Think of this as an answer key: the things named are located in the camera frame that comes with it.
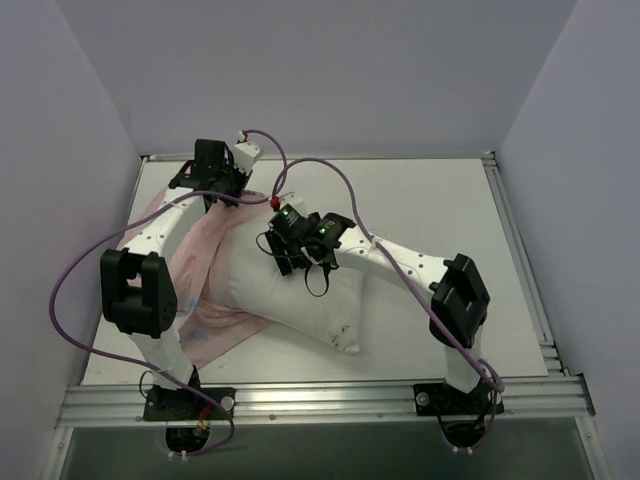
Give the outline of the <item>blue pink printed pillowcase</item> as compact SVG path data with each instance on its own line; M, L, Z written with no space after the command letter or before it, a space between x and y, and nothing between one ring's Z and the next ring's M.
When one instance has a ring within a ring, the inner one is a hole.
M129 335L144 360L164 371L201 368L271 325L229 297L232 231L265 214L267 198L249 191L237 207L205 208L200 197L180 201L186 192L160 191L143 215L169 209L125 233L118 244L134 254L157 253L167 263L178 320L157 339Z

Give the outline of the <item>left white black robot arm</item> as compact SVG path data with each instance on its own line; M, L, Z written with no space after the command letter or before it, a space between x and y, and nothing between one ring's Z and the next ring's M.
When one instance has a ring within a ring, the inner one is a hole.
M106 321L127 335L153 371L153 384L166 391L166 408L179 419L202 405L197 368L187 358L174 328L179 301L169 263L187 233L212 206L241 198L263 149L243 140L229 147L198 139L194 158L183 164L164 190L151 219L119 249L100 259L102 310Z

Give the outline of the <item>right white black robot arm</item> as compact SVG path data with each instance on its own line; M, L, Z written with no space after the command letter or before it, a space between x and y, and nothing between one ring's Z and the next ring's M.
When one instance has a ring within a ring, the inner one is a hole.
M354 220L302 213L292 202L271 201L274 216L265 238L282 274L314 266L325 279L340 268L371 275L410 292L425 309L429 331L445 351L444 400L455 412L480 400L479 335L490 295L475 262L429 256L364 232Z

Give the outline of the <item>white pillow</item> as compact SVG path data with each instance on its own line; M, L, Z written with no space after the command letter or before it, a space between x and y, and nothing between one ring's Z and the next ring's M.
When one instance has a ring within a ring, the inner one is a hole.
M262 252L256 237L267 229L270 213L229 228L209 273L208 298L291 327L336 350L360 350L363 274L339 268L322 294L322 271L300 270L283 276L276 261Z

